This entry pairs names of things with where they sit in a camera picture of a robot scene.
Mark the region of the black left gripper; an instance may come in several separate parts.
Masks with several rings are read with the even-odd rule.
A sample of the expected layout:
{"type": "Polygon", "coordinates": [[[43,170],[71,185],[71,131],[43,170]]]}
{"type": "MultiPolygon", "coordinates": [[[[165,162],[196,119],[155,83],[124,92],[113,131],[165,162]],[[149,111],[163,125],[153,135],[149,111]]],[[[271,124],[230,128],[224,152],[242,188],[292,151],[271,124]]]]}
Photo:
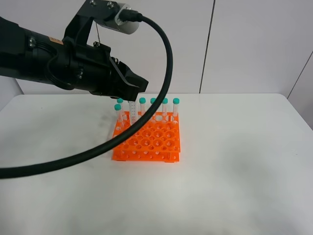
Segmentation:
{"type": "Polygon", "coordinates": [[[74,49],[64,45],[48,61],[48,80],[64,90],[83,90],[93,95],[134,101],[139,93],[146,91],[148,81],[132,72],[124,63],[116,63],[110,49],[104,46],[89,47],[87,52],[100,61],[86,55],[81,58],[74,49]]]}

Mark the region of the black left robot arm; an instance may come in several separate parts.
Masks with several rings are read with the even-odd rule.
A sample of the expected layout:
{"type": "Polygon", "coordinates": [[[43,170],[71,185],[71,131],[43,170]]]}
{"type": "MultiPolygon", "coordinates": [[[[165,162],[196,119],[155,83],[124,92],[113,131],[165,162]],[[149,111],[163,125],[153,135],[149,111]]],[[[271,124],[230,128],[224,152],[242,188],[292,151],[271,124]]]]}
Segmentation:
{"type": "Polygon", "coordinates": [[[0,20],[2,76],[134,101],[146,91],[148,81],[123,62],[117,63],[110,52],[111,48],[103,44],[74,47],[71,42],[58,42],[0,20]]]}

